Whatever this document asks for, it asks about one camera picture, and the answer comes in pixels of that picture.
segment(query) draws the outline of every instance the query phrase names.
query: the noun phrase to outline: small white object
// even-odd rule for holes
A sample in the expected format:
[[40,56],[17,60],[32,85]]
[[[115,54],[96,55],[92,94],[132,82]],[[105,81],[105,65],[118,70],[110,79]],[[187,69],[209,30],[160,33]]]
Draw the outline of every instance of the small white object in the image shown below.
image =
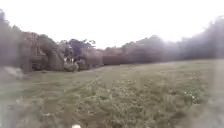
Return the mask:
[[76,124],[76,125],[73,125],[72,128],[81,128],[81,126]]

